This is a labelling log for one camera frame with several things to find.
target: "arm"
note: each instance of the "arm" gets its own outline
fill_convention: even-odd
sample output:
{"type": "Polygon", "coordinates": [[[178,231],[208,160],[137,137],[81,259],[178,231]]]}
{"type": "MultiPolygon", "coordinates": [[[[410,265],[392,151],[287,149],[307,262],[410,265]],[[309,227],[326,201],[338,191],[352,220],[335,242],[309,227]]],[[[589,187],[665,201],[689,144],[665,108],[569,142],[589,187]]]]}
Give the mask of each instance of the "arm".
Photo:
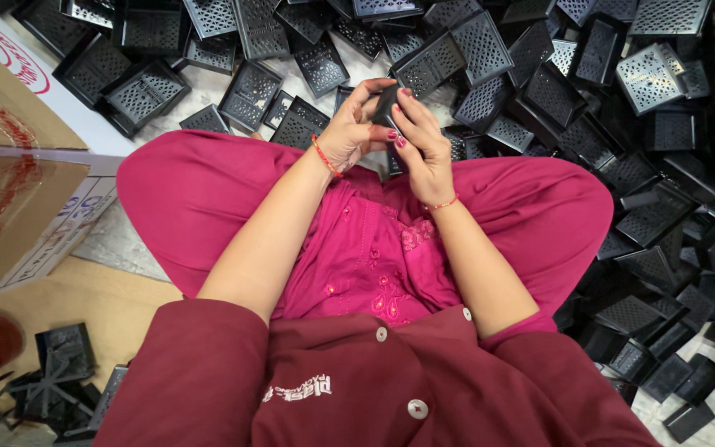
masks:
{"type": "MultiPolygon", "coordinates": [[[[408,91],[400,90],[393,120],[410,142],[396,151],[410,167],[410,186],[424,204],[446,204],[455,197],[451,143],[440,134],[437,118],[408,91]]],[[[467,208],[454,204],[432,210],[462,300],[484,339],[535,315],[540,307],[515,270],[492,245],[467,208]]]]}

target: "magenta trousers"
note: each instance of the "magenta trousers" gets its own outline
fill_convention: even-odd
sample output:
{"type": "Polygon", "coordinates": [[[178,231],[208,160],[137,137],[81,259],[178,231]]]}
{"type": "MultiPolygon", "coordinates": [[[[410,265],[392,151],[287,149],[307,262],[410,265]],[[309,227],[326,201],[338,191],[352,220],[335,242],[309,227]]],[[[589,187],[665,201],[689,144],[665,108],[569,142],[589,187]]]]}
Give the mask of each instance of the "magenta trousers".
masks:
{"type": "MultiPolygon", "coordinates": [[[[169,132],[125,159],[118,195],[168,277],[193,298],[302,154],[246,137],[169,132]]],[[[583,168],[546,157],[460,161],[452,170],[462,203],[552,315],[609,229],[609,192],[583,168]]],[[[327,189],[273,318],[367,312],[398,326],[461,302],[408,177],[382,184],[356,166],[327,189]]]]}

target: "perforated pattern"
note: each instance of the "perforated pattern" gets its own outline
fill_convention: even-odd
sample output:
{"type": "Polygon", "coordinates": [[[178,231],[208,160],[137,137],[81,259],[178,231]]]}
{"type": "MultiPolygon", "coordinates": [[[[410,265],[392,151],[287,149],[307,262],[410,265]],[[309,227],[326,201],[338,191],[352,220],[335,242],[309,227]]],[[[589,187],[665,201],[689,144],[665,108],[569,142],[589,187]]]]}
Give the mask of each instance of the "perforated pattern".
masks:
{"type": "Polygon", "coordinates": [[[559,0],[556,5],[570,16],[573,22],[583,26],[596,2],[597,0],[559,0]]]}
{"type": "Polygon", "coordinates": [[[528,147],[534,138],[534,134],[525,127],[504,116],[499,116],[492,122],[487,130],[487,135],[520,153],[528,147]]]}
{"type": "Polygon", "coordinates": [[[450,0],[432,5],[423,16],[423,21],[435,29],[457,25],[482,10],[476,0],[450,0]]]}
{"type": "Polygon", "coordinates": [[[622,268],[661,290],[670,290],[676,284],[677,280],[674,278],[661,247],[637,251],[617,258],[617,261],[622,268]]]}
{"type": "Polygon", "coordinates": [[[521,88],[531,79],[540,63],[551,57],[553,51],[551,35],[545,23],[532,25],[509,49],[509,56],[515,63],[510,72],[512,83],[521,88]]]}
{"type": "Polygon", "coordinates": [[[273,0],[233,0],[242,49],[248,60],[288,56],[288,39],[272,17],[273,0]]]}
{"type": "Polygon", "coordinates": [[[621,60],[617,77],[637,115],[683,96],[656,45],[621,60]]]}
{"type": "Polygon", "coordinates": [[[297,149],[311,146],[311,134],[320,135],[330,119],[301,98],[294,98],[281,125],[270,140],[297,149]]]}
{"type": "Polygon", "coordinates": [[[181,129],[208,130],[210,132],[230,134],[228,125],[217,111],[217,107],[214,107],[213,104],[204,107],[193,116],[184,119],[180,125],[181,129]]]}
{"type": "Polygon", "coordinates": [[[322,36],[310,49],[297,53],[294,59],[317,99],[350,79],[329,35],[322,36]]]}
{"type": "Polygon", "coordinates": [[[618,230],[642,247],[658,239],[672,224],[695,208],[689,199],[663,186],[663,182],[653,190],[659,197],[657,204],[636,208],[617,224],[618,230]]]}
{"type": "Polygon", "coordinates": [[[585,115],[575,120],[561,134],[561,144],[593,168],[600,168],[614,156],[609,144],[598,134],[585,115]]]}
{"type": "Polygon", "coordinates": [[[471,85],[482,84],[512,68],[509,52],[488,12],[453,29],[452,34],[468,60],[465,74],[471,85]]]}
{"type": "Polygon", "coordinates": [[[636,297],[620,300],[601,310],[596,317],[605,320],[626,334],[638,332],[660,319],[656,310],[636,297]]]}
{"type": "Polygon", "coordinates": [[[634,154],[622,160],[614,157],[603,165],[600,171],[621,196],[628,195],[658,177],[655,168],[647,163],[641,154],[634,154]]]}
{"type": "Polygon", "coordinates": [[[515,0],[504,14],[501,23],[524,22],[547,18],[556,0],[515,0]]]}
{"type": "Polygon", "coordinates": [[[510,93],[511,86],[503,76],[491,79],[468,93],[454,119],[483,134],[510,93]]]}
{"type": "Polygon", "coordinates": [[[421,48],[424,42],[424,38],[417,33],[383,33],[382,38],[388,57],[394,64],[408,53],[421,48]]]}
{"type": "Polygon", "coordinates": [[[550,61],[556,65],[562,75],[570,74],[570,66],[573,63],[575,56],[575,48],[578,46],[576,42],[561,41],[553,39],[551,43],[554,46],[554,53],[551,54],[550,61]]]}
{"type": "Polygon", "coordinates": [[[710,0],[642,0],[630,36],[697,34],[710,0]]]}
{"type": "Polygon", "coordinates": [[[592,14],[606,13],[622,22],[632,22],[636,16],[636,0],[598,0],[592,14]]]}
{"type": "Polygon", "coordinates": [[[62,14],[60,0],[35,0],[23,14],[14,16],[60,58],[67,56],[89,29],[62,14]]]}
{"type": "Polygon", "coordinates": [[[219,109],[224,116],[255,131],[280,86],[280,76],[259,65],[243,62],[219,109]]]}
{"type": "Polygon", "coordinates": [[[418,99],[435,91],[449,76],[467,65],[451,33],[431,41],[404,65],[393,68],[399,83],[411,88],[418,99]]]}
{"type": "Polygon", "coordinates": [[[343,39],[355,48],[358,53],[375,60],[382,51],[382,37],[372,29],[358,25],[356,22],[338,19],[333,26],[333,32],[343,37],[343,39]]]}
{"type": "Polygon", "coordinates": [[[71,17],[112,29],[114,0],[70,0],[71,17]]]}
{"type": "Polygon", "coordinates": [[[101,98],[101,89],[122,75],[131,62],[104,37],[99,36],[72,65],[66,74],[68,81],[89,101],[101,98]]]}
{"type": "Polygon", "coordinates": [[[592,26],[590,38],[586,41],[584,52],[576,68],[575,76],[582,79],[591,80],[598,84],[605,84],[606,69],[612,59],[612,50],[616,46],[617,35],[614,28],[601,21],[595,21],[592,26]]]}
{"type": "Polygon", "coordinates": [[[683,63],[686,73],[681,76],[682,90],[686,99],[704,98],[710,96],[710,84],[701,60],[691,60],[683,63]]]}
{"type": "Polygon", "coordinates": [[[184,0],[201,39],[236,31],[233,0],[184,0]]]}

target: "floral embroidery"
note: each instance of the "floral embroidery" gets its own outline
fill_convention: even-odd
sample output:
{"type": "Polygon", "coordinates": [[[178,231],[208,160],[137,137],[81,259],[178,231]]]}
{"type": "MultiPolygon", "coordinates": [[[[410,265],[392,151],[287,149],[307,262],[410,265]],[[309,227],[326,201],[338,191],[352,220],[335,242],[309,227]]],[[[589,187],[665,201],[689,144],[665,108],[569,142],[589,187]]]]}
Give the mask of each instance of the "floral embroidery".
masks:
{"type": "Polygon", "coordinates": [[[411,251],[428,239],[437,237],[438,231],[432,225],[432,221],[423,220],[414,227],[407,227],[402,230],[402,247],[404,251],[411,251]]]}

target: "white button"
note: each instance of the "white button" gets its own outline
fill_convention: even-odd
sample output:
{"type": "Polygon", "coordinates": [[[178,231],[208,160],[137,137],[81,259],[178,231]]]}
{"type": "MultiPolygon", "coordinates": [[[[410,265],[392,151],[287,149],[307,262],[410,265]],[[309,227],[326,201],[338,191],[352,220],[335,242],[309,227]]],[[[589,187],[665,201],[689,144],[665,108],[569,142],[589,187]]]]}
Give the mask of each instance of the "white button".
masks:
{"type": "Polygon", "coordinates": [[[408,413],[413,418],[424,419],[429,414],[429,407],[421,400],[412,399],[408,402],[408,413]]]}

